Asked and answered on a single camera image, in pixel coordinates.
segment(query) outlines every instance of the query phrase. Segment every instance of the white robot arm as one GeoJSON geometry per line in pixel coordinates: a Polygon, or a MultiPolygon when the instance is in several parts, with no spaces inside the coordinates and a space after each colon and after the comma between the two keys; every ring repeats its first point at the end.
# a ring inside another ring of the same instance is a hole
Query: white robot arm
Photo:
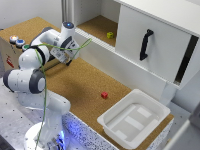
{"type": "MultiPolygon", "coordinates": [[[[21,105],[34,109],[44,108],[46,80],[44,74],[39,70],[41,64],[38,57],[42,61],[42,65],[44,65],[50,59],[51,53],[60,62],[69,65],[72,59],[78,57],[79,53],[78,50],[63,51],[55,47],[49,52],[45,45],[38,45],[47,43],[65,49],[77,49],[79,45],[73,38],[74,34],[75,28],[70,22],[62,24],[61,33],[50,27],[44,28],[30,43],[29,49],[19,57],[19,69],[8,70],[4,74],[3,82],[5,86],[11,91],[18,93],[18,101],[21,105]]],[[[62,115],[68,113],[70,109],[70,102],[67,99],[51,91],[47,91],[46,100],[46,108],[49,110],[49,114],[46,115],[37,150],[50,149],[49,143],[53,139],[55,142],[56,137],[62,131],[62,115]]],[[[37,138],[38,131],[35,131],[35,133],[34,139],[25,142],[25,149],[27,147],[30,149],[31,146],[33,146],[33,149],[35,148],[35,139],[37,138]]]]}

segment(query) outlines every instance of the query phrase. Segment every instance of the white plastic bin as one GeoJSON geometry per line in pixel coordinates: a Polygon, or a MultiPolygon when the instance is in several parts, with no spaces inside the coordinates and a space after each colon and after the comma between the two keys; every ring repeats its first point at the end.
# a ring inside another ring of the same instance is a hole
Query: white plastic bin
{"type": "Polygon", "coordinates": [[[135,89],[98,118],[105,133],[126,149],[137,148],[170,109],[135,89]]]}

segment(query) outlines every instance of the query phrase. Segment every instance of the cabinet door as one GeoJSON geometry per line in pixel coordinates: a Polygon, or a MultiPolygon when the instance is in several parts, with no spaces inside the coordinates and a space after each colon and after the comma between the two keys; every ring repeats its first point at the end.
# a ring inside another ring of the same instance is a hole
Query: cabinet door
{"type": "Polygon", "coordinates": [[[184,31],[121,6],[116,52],[170,82],[175,80],[190,38],[191,35],[184,31]],[[148,57],[140,61],[142,42],[148,29],[154,34],[148,38],[148,57]]]}

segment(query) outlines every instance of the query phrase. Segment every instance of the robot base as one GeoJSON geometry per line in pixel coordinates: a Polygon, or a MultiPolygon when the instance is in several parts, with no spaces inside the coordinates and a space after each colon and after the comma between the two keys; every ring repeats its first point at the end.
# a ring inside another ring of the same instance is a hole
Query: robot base
{"type": "MultiPolygon", "coordinates": [[[[40,128],[41,128],[41,124],[42,123],[38,123],[35,124],[34,126],[32,126],[25,134],[25,138],[24,138],[24,150],[57,150],[57,148],[55,148],[55,144],[53,145],[53,142],[49,142],[48,144],[46,144],[46,146],[42,146],[39,142],[38,142],[38,146],[37,149],[35,149],[36,147],[36,141],[35,141],[35,137],[37,136],[37,133],[39,132],[40,128]]],[[[63,137],[63,141],[64,141],[64,149],[66,150],[69,143],[70,143],[70,138],[69,136],[66,136],[66,134],[63,137]]]]}

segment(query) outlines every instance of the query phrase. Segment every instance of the cable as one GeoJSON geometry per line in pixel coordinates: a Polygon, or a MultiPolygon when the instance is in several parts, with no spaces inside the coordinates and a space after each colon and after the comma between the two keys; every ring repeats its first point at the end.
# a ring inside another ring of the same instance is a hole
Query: cable
{"type": "Polygon", "coordinates": [[[38,142],[39,142],[39,139],[40,139],[40,134],[41,134],[41,131],[42,131],[42,126],[44,124],[44,119],[45,119],[45,115],[46,115],[46,100],[47,100],[47,85],[46,85],[46,75],[45,75],[45,71],[44,71],[44,67],[42,65],[42,61],[39,57],[39,53],[38,51],[35,49],[36,51],[36,54],[37,54],[37,57],[38,57],[38,60],[40,62],[40,65],[42,66],[42,72],[44,74],[44,78],[45,78],[45,96],[44,96],[44,114],[43,114],[43,119],[42,119],[42,124],[41,124],[41,127],[40,127],[40,131],[39,131],[39,135],[38,135],[38,138],[37,138],[37,143],[36,143],[36,147],[35,147],[35,150],[37,149],[37,145],[38,145],[38,142]]]}

